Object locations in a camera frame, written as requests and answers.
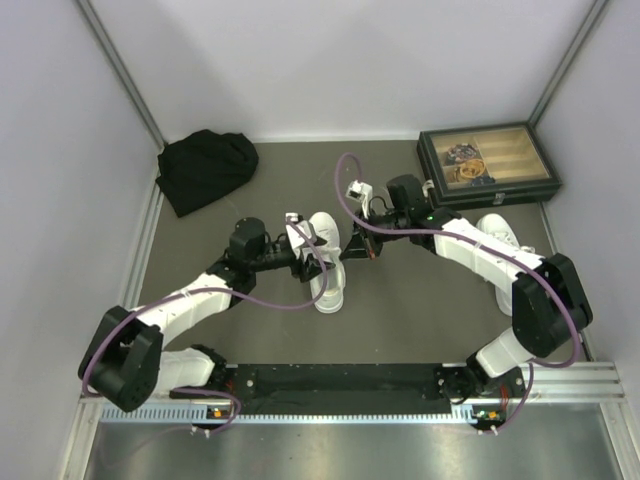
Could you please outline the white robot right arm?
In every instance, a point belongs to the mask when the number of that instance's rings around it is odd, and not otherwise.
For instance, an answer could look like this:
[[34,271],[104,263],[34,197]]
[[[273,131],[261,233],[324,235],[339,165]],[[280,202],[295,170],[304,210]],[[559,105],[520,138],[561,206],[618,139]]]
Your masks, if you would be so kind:
[[392,206],[375,212],[371,185],[352,181],[339,190],[340,202],[355,200],[354,233],[343,255],[373,259],[386,242],[407,238],[492,284],[511,302],[511,325],[467,359],[465,395],[487,396],[520,364],[543,361],[567,342],[580,346],[580,333],[593,320],[574,263],[567,256],[543,257],[474,225],[449,208],[432,208],[412,175],[388,182]]

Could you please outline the white shoelace of shoe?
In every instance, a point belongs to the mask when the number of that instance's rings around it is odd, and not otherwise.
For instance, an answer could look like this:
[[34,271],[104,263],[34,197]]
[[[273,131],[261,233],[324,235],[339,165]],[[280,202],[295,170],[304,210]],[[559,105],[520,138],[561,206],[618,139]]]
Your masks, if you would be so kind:
[[324,245],[319,246],[318,250],[325,263],[331,263],[335,266],[341,263],[340,255],[342,250],[339,244],[327,241]]

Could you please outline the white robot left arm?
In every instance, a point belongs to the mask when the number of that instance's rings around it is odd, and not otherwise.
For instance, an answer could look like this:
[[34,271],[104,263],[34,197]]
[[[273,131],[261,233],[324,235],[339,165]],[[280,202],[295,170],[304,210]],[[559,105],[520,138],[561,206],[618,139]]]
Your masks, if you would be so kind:
[[124,412],[149,398],[193,388],[216,396],[226,387],[225,361],[213,350],[193,346],[168,352],[166,346],[201,321],[251,296],[260,272],[287,268],[310,287],[308,304],[334,313],[343,304],[344,268],[340,235],[326,212],[309,219],[285,217],[284,233],[271,238],[263,221],[238,221],[228,247],[204,273],[170,295],[133,310],[109,309],[80,363],[82,391],[104,397]]

